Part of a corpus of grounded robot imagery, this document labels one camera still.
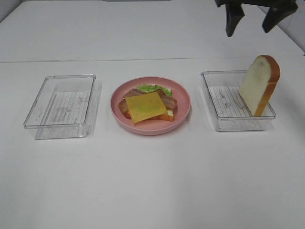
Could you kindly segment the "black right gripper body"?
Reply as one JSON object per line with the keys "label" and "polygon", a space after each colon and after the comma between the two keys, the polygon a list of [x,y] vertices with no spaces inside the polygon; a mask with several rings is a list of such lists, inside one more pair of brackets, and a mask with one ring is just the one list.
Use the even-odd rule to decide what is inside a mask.
{"label": "black right gripper body", "polygon": [[263,7],[271,7],[273,10],[297,10],[298,5],[295,0],[215,0],[217,7],[229,3],[249,4]]}

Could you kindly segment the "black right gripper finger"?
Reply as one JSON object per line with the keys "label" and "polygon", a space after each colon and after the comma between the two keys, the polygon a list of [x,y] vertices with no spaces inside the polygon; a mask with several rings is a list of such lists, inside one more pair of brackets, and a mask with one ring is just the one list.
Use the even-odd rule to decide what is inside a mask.
{"label": "black right gripper finger", "polygon": [[274,28],[280,21],[289,15],[295,13],[297,8],[294,7],[281,7],[281,8],[270,8],[263,21],[262,27],[265,33],[268,33]]}
{"label": "black right gripper finger", "polygon": [[226,4],[226,33],[232,37],[239,21],[245,16],[241,4]]}

